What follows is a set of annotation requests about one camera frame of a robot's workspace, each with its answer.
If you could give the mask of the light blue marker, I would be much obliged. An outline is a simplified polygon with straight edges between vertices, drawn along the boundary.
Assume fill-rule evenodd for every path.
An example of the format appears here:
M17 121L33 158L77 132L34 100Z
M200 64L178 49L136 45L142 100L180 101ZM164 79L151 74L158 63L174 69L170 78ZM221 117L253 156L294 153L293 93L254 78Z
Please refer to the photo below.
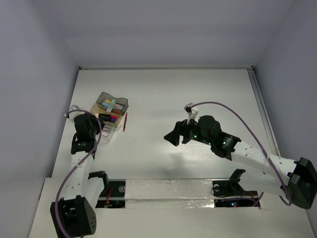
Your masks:
M105 100L104 102L102 102L102 105L106 108L110 108L110 109L113 108L113 103L110 100Z

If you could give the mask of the pink black highlighter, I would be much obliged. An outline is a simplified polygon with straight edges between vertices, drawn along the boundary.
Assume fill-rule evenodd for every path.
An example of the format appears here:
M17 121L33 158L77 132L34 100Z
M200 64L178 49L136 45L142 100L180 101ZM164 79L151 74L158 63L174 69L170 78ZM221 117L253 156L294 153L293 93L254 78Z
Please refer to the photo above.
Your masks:
M99 114L98 117L99 117L100 119L103 119L103 118L117 118L117 116L108 115L108 114Z

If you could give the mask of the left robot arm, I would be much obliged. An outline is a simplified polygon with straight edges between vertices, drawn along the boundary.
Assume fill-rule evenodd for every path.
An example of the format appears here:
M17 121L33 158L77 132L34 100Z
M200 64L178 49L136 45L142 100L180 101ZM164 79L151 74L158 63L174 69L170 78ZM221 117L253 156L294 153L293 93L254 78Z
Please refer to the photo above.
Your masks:
M104 125L81 109L72 109L65 117L74 122L76 130L71 142L71 169L51 203L50 213L59 238L83 238L96 232L98 198L109 192L106 172L91 170Z

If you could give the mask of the light green marker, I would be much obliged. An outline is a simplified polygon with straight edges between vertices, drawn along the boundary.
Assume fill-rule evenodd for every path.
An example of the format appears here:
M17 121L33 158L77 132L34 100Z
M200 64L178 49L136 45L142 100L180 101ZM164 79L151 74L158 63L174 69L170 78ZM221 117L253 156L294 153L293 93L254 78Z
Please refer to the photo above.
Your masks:
M112 99L112 101L108 104L108 108L106 110L108 113L111 113L113 107L115 106L115 103L116 103L115 99Z

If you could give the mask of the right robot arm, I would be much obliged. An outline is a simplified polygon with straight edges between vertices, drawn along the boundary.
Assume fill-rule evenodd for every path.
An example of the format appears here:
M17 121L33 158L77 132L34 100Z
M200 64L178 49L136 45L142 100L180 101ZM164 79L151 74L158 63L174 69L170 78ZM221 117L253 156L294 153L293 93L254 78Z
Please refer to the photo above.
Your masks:
M174 146L191 140L208 145L220 158L252 167L258 173L247 174L246 169L235 169L225 180L213 182L211 193L218 198L230 199L264 192L287 198L303 209L310 209L317 195L317 171L305 158L285 159L266 155L240 138L222 131L212 116L178 121L164 139Z

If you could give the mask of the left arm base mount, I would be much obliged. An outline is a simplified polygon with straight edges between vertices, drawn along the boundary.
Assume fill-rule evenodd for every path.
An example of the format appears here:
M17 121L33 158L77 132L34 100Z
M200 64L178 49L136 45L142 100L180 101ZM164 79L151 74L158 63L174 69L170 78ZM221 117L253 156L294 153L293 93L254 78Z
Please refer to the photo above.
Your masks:
M102 180L103 184L96 208L125 208L125 179L109 179L105 171L89 173L88 179L92 180L93 178Z

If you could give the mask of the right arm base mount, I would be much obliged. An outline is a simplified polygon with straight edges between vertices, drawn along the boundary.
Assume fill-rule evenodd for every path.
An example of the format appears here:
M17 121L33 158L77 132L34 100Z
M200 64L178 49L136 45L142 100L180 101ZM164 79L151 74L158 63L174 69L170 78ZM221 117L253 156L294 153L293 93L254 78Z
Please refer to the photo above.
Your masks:
M212 181L211 194L216 208L261 207L258 192L244 190L239 184L245 172L236 169L230 178Z

